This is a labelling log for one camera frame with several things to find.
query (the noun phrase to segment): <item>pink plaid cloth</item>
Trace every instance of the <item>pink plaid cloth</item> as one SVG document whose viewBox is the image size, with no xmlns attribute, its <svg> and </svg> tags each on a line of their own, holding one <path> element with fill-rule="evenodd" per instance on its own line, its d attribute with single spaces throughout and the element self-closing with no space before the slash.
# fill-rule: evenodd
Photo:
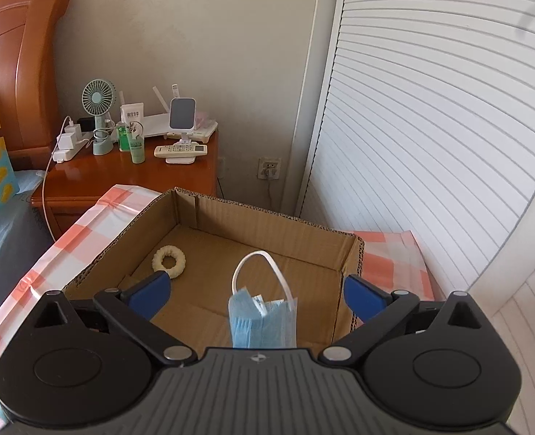
<svg viewBox="0 0 535 435">
<path fill-rule="evenodd" d="M 362 278 L 386 292 L 406 289 L 422 301 L 435 300 L 425 260 L 412 232 L 354 233 L 365 243 Z"/>
<path fill-rule="evenodd" d="M 67 285 L 158 195 L 116 185 L 52 245 L 0 307 L 0 356 L 40 296 Z"/>
<path fill-rule="evenodd" d="M 36 302 L 86 268 L 160 193 L 116 185 L 52 245 L 0 307 L 0 356 Z M 355 232 L 366 242 L 362 277 L 392 291 L 433 299 L 426 266 L 410 232 Z M 0 418 L 0 428 L 4 421 Z"/>
</svg>

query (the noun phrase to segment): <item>power cord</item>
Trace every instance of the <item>power cord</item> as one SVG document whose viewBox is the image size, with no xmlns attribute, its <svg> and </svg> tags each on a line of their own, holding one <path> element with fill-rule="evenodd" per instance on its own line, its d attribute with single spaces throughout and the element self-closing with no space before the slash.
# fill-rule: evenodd
<svg viewBox="0 0 535 435">
<path fill-rule="evenodd" d="M 271 181 L 275 176 L 275 168 L 265 168 L 263 169 L 263 174 L 267 180 L 267 197 L 269 198 L 269 210 L 273 211 L 273 198 L 271 197 Z"/>
<path fill-rule="evenodd" d="M 109 121 L 112 123 L 112 127 L 98 127 L 98 129 L 94 129 L 94 131 L 92 131 L 92 142 L 102 142 L 106 140 L 110 134 L 112 134 L 112 132 L 116 129 L 116 125 L 112 119 L 104 119 L 105 123 L 108 123 Z"/>
<path fill-rule="evenodd" d="M 219 190 L 221 191 L 221 197 L 225 199 L 225 195 L 223 194 L 223 187 L 221 186 L 221 181 L 219 178 L 217 178 L 217 184 L 219 184 Z"/>
<path fill-rule="evenodd" d="M 66 116 L 63 119 L 62 127 L 59 128 L 58 135 L 61 136 L 63 132 L 63 128 L 66 125 L 66 121 L 72 121 L 72 118 L 70 116 Z M 52 240 L 55 242 L 54 233 L 52 232 L 52 228 L 50 227 L 50 222 L 48 221 L 48 213 L 46 212 L 46 177 L 48 176 L 48 170 L 50 169 L 50 164 L 52 163 L 52 158 L 54 157 L 54 152 L 58 148 L 58 141 L 56 141 L 55 146 L 52 150 L 52 153 L 50 154 L 50 159 L 48 160 L 48 165 L 46 166 L 46 172 L 44 174 L 44 179 L 42 181 L 42 209 L 44 211 L 44 218 L 46 219 L 46 225 L 48 226 L 48 230 L 50 231 L 50 235 L 52 236 Z"/>
</svg>

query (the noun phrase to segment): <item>face mask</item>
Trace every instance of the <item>face mask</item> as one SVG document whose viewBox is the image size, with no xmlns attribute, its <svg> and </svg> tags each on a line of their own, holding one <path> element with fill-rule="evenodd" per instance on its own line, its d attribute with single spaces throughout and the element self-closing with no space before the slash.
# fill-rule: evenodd
<svg viewBox="0 0 535 435">
<path fill-rule="evenodd" d="M 237 276 L 243 263 L 253 255 L 263 256 L 284 288 L 286 300 L 264 302 L 261 295 L 251 297 L 246 288 L 237 291 Z M 239 262 L 231 282 L 229 324 L 233 348 L 295 348 L 297 299 L 269 253 L 249 253 Z"/>
</svg>

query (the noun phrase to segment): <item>cardboard box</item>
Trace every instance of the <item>cardboard box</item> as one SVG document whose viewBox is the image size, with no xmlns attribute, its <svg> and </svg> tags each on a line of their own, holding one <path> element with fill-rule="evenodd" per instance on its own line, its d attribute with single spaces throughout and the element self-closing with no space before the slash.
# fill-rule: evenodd
<svg viewBox="0 0 535 435">
<path fill-rule="evenodd" d="M 169 302 L 152 322 L 194 348 L 231 346 L 227 303 L 235 267 L 253 250 L 268 251 L 297 298 L 297 346 L 317 355 L 350 332 L 352 312 L 343 277 L 360 274 L 364 242 L 303 220 L 182 189 L 144 209 L 66 288 L 69 299 L 91 298 L 106 287 L 127 289 L 152 273 L 152 257 L 179 247 L 187 266 L 172 280 Z M 165 266 L 173 266 L 165 258 Z M 284 298 L 271 267 L 259 256 L 243 266 L 238 288 L 266 301 Z"/>
</svg>

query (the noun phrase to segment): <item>blue gripper pad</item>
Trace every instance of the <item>blue gripper pad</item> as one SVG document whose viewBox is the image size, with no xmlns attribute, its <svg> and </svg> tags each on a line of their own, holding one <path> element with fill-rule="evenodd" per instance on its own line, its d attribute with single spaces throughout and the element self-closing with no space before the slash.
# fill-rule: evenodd
<svg viewBox="0 0 535 435">
<path fill-rule="evenodd" d="M 170 298 L 170 278 L 166 272 L 155 272 L 126 290 L 121 298 L 134 312 L 150 320 Z"/>
<path fill-rule="evenodd" d="M 344 301 L 362 322 L 369 321 L 392 302 L 392 297 L 356 275 L 344 281 Z"/>
</svg>

